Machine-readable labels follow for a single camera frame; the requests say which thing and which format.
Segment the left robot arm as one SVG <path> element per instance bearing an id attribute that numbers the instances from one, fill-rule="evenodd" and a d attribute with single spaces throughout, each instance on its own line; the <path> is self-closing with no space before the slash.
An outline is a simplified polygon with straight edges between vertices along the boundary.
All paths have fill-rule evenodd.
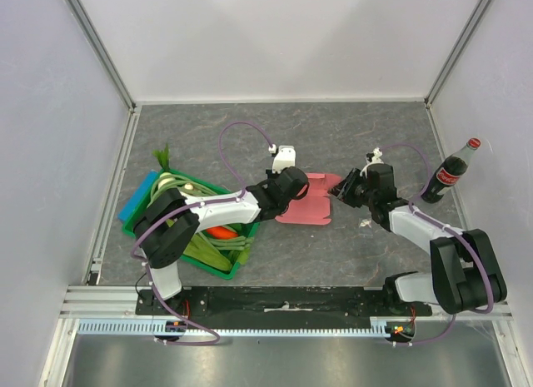
<path id="1" fill-rule="evenodd" d="M 165 315 L 182 308 L 177 262 L 196 233 L 214 226 L 272 220 L 282 215 L 291 201 L 303 198 L 308 186 L 307 175 L 290 166 L 231 194 L 187 197 L 180 191 L 163 192 L 133 227 L 134 247 L 142 249 L 155 290 L 154 305 Z"/>

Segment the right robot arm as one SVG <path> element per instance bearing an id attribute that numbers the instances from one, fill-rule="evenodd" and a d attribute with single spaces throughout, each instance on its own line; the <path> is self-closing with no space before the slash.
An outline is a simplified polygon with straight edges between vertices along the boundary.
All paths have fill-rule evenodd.
<path id="1" fill-rule="evenodd" d="M 420 301 L 446 313 L 490 311 L 507 298 L 507 286 L 489 236 L 446 225 L 397 195 L 393 167 L 384 163 L 354 168 L 329 193 L 351 207 L 367 207 L 372 220 L 430 257 L 431 271 L 394 275 L 381 294 L 383 309 L 400 315 Z"/>

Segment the pink paper box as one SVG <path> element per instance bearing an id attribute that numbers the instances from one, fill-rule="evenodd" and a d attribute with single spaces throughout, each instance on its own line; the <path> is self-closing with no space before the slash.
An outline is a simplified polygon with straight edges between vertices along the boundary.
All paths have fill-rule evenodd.
<path id="1" fill-rule="evenodd" d="M 282 224 L 325 226 L 331 222 L 331 200 L 328 191 L 342 178 L 332 173 L 307 173 L 309 181 L 305 197 L 293 200 L 285 213 L 276 217 Z"/>

